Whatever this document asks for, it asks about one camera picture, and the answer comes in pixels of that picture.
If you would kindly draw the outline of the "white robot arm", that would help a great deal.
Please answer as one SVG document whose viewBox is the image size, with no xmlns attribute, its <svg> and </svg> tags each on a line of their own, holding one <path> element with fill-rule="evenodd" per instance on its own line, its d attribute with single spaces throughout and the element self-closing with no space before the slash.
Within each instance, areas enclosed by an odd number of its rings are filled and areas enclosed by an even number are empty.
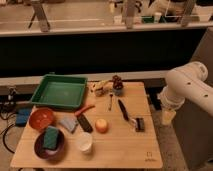
<svg viewBox="0 0 213 171">
<path fill-rule="evenodd" d="M 188 99 L 213 116 L 213 87 L 207 85 L 207 67 L 194 61 L 169 70 L 165 76 L 166 86 L 158 95 L 162 106 L 163 125 L 170 125 L 176 111 Z"/>
</svg>

